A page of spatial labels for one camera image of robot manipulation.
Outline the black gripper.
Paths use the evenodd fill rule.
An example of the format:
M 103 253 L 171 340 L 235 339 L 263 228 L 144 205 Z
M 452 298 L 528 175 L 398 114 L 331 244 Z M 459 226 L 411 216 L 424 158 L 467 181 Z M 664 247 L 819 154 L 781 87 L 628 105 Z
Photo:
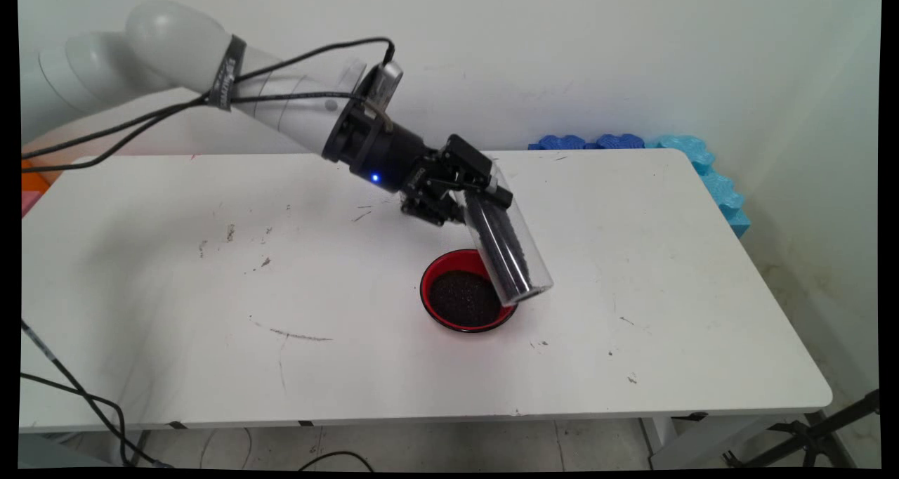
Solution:
M 344 108 L 322 156 L 388 193 L 400 191 L 403 214 L 436 226 L 466 223 L 456 200 L 513 206 L 513 192 L 501 184 L 497 165 L 461 136 L 452 134 L 438 152 L 400 124 L 389 130 L 363 107 Z

